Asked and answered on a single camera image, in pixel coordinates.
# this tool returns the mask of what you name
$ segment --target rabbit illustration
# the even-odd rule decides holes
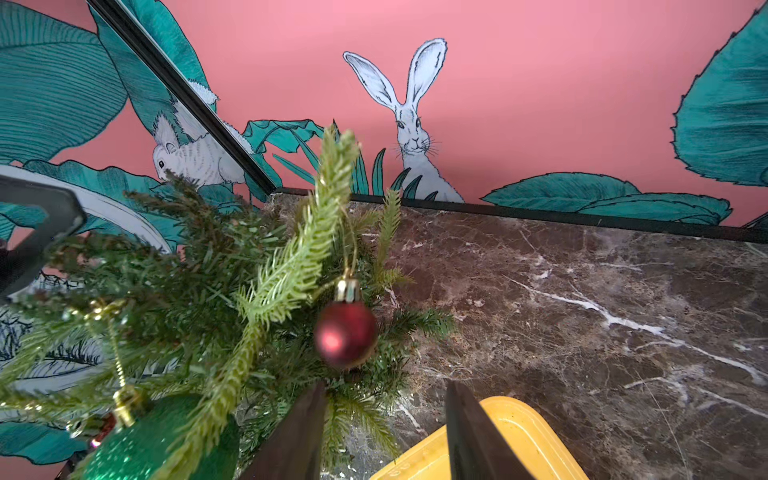
[[[355,71],[371,98],[395,112],[397,143],[402,153],[402,164],[404,168],[411,169],[402,184],[406,186],[420,176],[416,198],[426,198],[437,192],[434,197],[437,201],[464,203],[462,196],[440,176],[440,172],[427,158],[432,141],[422,128],[422,121],[417,113],[419,100],[437,78],[447,51],[448,44],[442,38],[427,41],[419,47],[411,60],[405,104],[398,102],[392,83],[369,60],[348,51],[344,52],[344,60]]]
[[[213,104],[218,97],[203,85],[190,81],[190,85],[207,103]],[[191,142],[180,145],[176,132],[165,115],[157,116],[154,125],[154,139],[157,146],[152,160],[157,176],[167,181],[166,171],[183,176],[197,184],[216,185],[222,183],[242,184],[245,182],[243,168],[221,147],[200,122],[179,101],[173,103],[176,122],[189,136]],[[253,147],[235,127],[225,124],[227,130],[243,145],[249,154]]]

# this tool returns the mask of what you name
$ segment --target pink wall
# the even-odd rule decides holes
[[[83,0],[19,3],[94,29]],[[335,118],[356,131],[369,169],[388,148],[385,185],[402,169],[394,118],[342,53],[373,61],[403,101],[414,51],[443,37],[445,66],[419,113],[441,142],[436,167],[465,201],[483,203],[492,189],[526,177],[582,171],[643,192],[724,197],[733,207],[726,225],[768,205],[768,188],[686,171],[670,144],[680,96],[763,0],[164,3],[197,51],[224,120],[242,131],[248,120]],[[55,161],[155,176],[153,148],[126,109],[100,137]],[[287,186],[306,186],[267,159]],[[301,156],[295,162],[309,167]]]
[[[33,465],[26,458],[0,457],[0,472],[4,480],[54,480],[64,463]]]

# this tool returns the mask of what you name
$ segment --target green glitter ornament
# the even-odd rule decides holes
[[[115,429],[96,449],[82,480],[148,480],[170,455],[168,447],[189,422],[199,395],[175,395],[157,400],[130,428]],[[200,460],[190,480],[231,480],[237,466],[240,429],[232,415],[219,445]]]

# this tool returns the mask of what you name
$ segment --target yellow lid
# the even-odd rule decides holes
[[[495,396],[480,402],[512,451],[537,480],[588,480],[549,424],[525,403]],[[371,480],[449,480],[445,426],[379,470]]]

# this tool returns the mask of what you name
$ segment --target ornament cap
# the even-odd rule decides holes
[[[336,284],[336,296],[334,301],[343,303],[362,302],[362,290],[360,280],[354,276],[344,276]]]
[[[133,385],[126,385],[114,393],[114,417],[118,427],[132,427],[136,418],[147,413],[150,408],[147,397]]]

